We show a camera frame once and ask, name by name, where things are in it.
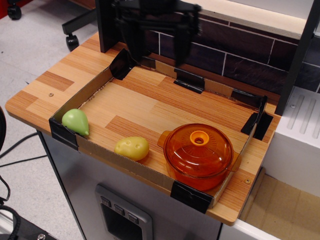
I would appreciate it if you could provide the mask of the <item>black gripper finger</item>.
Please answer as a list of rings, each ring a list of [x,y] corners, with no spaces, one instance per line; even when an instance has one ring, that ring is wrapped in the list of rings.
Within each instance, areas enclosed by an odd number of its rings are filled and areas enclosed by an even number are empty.
[[[140,64],[143,57],[150,54],[146,48],[145,31],[137,22],[121,20],[121,34],[131,58]]]
[[[175,55],[175,66],[179,67],[185,63],[191,50],[191,43],[193,38],[193,31],[187,26],[178,24],[174,29],[174,55]]]

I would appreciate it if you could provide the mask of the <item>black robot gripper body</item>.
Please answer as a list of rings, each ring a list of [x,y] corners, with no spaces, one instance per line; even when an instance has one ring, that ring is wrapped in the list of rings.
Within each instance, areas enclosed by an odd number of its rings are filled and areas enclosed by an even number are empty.
[[[199,31],[202,7],[182,0],[115,0],[117,24],[158,32]]]

